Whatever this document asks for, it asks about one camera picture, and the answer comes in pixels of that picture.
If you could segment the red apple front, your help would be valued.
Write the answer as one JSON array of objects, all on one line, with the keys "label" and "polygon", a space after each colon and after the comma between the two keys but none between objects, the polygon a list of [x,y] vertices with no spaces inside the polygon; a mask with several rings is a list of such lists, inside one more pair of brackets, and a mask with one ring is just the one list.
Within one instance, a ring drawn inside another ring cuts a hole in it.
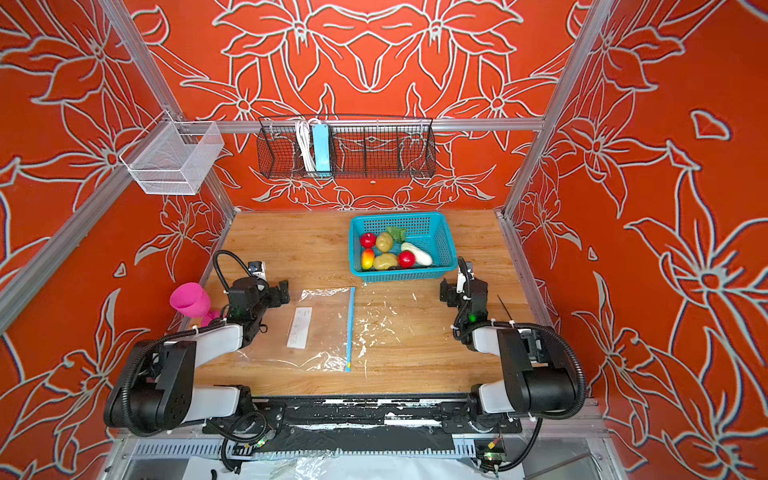
[{"label": "red apple front", "polygon": [[412,268],[416,264],[416,256],[412,251],[404,250],[398,255],[398,265],[403,268]]}]

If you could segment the red apple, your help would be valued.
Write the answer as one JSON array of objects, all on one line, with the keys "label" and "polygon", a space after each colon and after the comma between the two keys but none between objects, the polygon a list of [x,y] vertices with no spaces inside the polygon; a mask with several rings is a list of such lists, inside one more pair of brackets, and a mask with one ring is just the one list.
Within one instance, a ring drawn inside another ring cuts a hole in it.
[{"label": "red apple", "polygon": [[398,255],[398,265],[403,268],[412,268],[416,264],[416,256],[412,251],[404,250]]},{"label": "red apple", "polygon": [[360,245],[364,249],[372,249],[377,242],[377,236],[373,233],[366,232],[360,237]]}]

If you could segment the clear zip top bag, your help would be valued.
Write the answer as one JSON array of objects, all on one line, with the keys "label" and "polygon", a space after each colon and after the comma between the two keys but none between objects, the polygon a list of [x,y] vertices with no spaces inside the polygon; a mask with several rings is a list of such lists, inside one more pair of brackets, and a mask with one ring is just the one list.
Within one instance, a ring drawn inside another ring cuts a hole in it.
[{"label": "clear zip top bag", "polygon": [[266,329],[241,350],[259,365],[300,371],[348,372],[354,330],[354,287],[305,289],[270,309]]}]

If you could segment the yellow-green pear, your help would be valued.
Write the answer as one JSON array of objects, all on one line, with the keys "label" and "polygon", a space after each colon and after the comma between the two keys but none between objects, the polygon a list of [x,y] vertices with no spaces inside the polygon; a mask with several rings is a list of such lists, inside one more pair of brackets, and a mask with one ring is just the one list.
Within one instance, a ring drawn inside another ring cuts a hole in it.
[{"label": "yellow-green pear", "polygon": [[394,246],[394,239],[390,233],[383,232],[377,236],[375,247],[381,253],[389,252],[393,248],[393,246]]}]

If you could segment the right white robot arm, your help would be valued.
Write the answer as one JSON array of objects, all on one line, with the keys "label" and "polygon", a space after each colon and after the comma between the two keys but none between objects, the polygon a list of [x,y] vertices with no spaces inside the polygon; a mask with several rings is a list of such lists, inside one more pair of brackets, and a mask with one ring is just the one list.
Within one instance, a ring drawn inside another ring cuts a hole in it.
[{"label": "right white robot arm", "polygon": [[500,380],[471,389],[470,413],[551,420],[575,416],[587,393],[585,373],[572,347],[551,327],[492,318],[488,293],[488,284],[476,278],[463,258],[458,259],[457,281],[440,284],[440,300],[457,309],[453,338],[500,361]]}]

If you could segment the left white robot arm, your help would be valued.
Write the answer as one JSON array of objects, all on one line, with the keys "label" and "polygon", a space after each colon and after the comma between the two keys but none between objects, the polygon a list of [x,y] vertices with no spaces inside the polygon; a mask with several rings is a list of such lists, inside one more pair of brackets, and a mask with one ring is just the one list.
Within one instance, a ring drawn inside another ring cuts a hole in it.
[{"label": "left white robot arm", "polygon": [[195,373],[266,332],[266,313],[290,302],[289,283],[270,284],[262,262],[246,263],[228,250],[214,252],[211,262],[227,297],[225,306],[213,309],[209,294],[198,283],[184,283],[172,292],[171,307],[202,323],[134,345],[107,399],[103,413],[107,427],[150,437],[203,422],[230,441],[259,439],[248,430],[266,418],[254,406],[249,387],[198,387]]}]

